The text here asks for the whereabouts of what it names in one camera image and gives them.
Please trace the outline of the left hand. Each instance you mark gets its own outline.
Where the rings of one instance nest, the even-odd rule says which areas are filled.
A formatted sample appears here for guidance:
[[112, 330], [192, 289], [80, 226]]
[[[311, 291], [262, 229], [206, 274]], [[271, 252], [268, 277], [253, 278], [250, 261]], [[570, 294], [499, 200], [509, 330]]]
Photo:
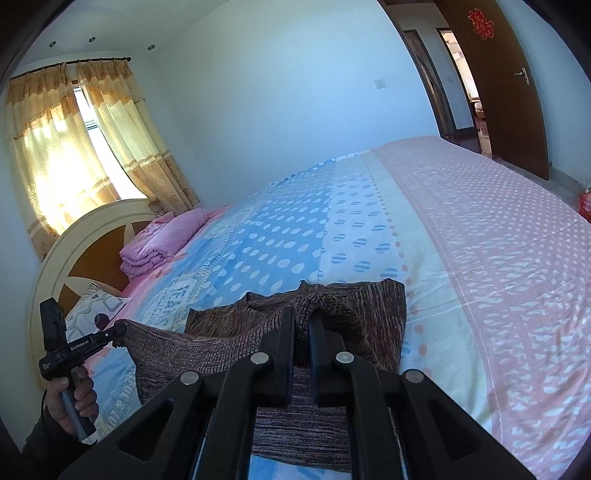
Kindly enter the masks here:
[[[74, 407], [81, 417], [90, 418], [98, 415], [97, 394], [94, 384], [84, 366], [72, 371], [72, 378], [76, 386], [73, 395]], [[68, 434], [74, 435], [76, 427], [62, 402], [61, 393], [68, 389], [67, 378], [54, 378], [47, 385], [45, 406], [50, 417]]]

